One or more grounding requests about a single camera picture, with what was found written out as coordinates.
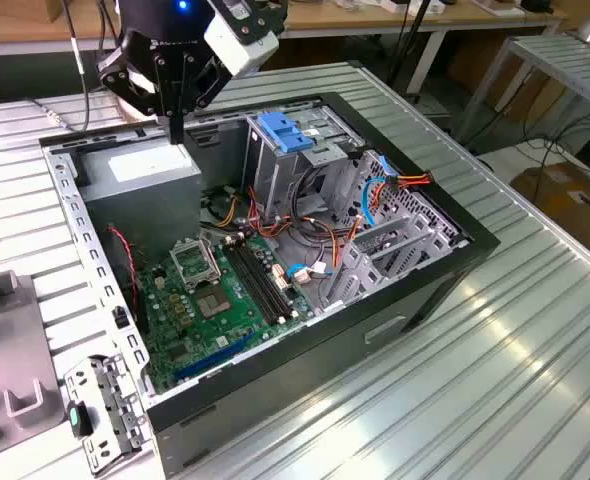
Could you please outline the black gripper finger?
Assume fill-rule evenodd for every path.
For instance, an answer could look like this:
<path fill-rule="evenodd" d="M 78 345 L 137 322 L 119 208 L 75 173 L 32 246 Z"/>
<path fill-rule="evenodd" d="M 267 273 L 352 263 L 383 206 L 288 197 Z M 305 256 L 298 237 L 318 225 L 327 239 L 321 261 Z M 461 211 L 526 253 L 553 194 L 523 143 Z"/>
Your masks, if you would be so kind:
<path fill-rule="evenodd" d="M 176 115 L 176 143 L 184 140 L 184 121 L 195 111 L 204 110 L 231 80 L 222 63 L 185 63 L 179 88 Z"/>
<path fill-rule="evenodd" d="M 146 116 L 155 116 L 164 129 L 168 142 L 177 144 L 177 99 L 166 77 L 165 59 L 153 56 L 153 91 L 137 84 L 131 77 L 126 54 L 122 48 L 98 63 L 101 83 L 130 107 Z"/>

